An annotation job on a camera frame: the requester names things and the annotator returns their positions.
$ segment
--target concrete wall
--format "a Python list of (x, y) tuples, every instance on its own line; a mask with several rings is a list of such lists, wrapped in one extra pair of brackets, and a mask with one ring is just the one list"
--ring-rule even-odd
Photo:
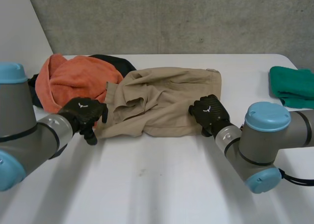
[(277, 53), (314, 66), (314, 0), (31, 2), (55, 53)]

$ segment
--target table surface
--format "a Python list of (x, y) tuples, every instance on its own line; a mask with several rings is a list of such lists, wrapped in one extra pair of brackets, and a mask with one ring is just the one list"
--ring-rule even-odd
[[(281, 55), (122, 55), (137, 69), (213, 68), (233, 124), (270, 96), (268, 71), (295, 68)], [(37, 119), (46, 114), (35, 108)], [(313, 178), (314, 150), (281, 150), (275, 165)], [(212, 138), (118, 137), (88, 146), (75, 135), (64, 153), (0, 194), (1, 224), (307, 224), (314, 188), (282, 181), (252, 194)]]

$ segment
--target black cloth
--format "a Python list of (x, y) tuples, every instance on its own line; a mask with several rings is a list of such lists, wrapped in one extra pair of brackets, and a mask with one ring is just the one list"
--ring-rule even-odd
[(124, 58), (105, 55), (92, 55), (90, 57), (98, 58), (108, 63), (111, 63), (121, 73), (122, 77), (124, 78), (129, 72), (136, 70), (136, 68)]
[(28, 79), (27, 83), (28, 83), (28, 88), (30, 91), (31, 101), (32, 101), (33, 105), (37, 106), (39, 108), (43, 108), (42, 104), (40, 103), (40, 100), (38, 99), (36, 91), (35, 91), (35, 83), (36, 83), (37, 77), (38, 77), (38, 74), (35, 74), (31, 79)]
[[(129, 72), (136, 70), (136, 68), (126, 59), (124, 58), (118, 58), (113, 56), (105, 56), (105, 55), (92, 55), (90, 57), (98, 58), (103, 61), (106, 61), (108, 63), (111, 63), (122, 75), (124, 78)], [(40, 100), (37, 97), (36, 91), (35, 91), (35, 84), (36, 79), (38, 77), (38, 74), (35, 74), (31, 79), (28, 80), (28, 88), (31, 94), (31, 101), (34, 106), (37, 106), (39, 108), (43, 108), (42, 104), (40, 103)]]

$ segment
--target beige pants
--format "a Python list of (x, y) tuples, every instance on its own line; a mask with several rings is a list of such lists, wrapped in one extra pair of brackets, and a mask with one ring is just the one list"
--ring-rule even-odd
[(96, 137), (117, 135), (180, 137), (200, 134), (188, 107), (202, 96), (220, 98), (221, 76), (216, 70), (150, 68), (132, 71), (119, 84), (107, 84), (106, 124), (99, 120)]

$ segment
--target pile of clothes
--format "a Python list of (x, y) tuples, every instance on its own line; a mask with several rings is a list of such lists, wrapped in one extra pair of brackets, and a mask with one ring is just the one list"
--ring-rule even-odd
[(203, 96), (220, 99), (221, 75), (213, 69), (160, 67), (136, 70), (126, 59), (52, 55), (28, 80), (33, 105), (57, 113), (69, 100), (87, 97), (106, 103), (106, 124), (95, 135), (154, 137), (196, 135), (202, 131), (188, 107)]

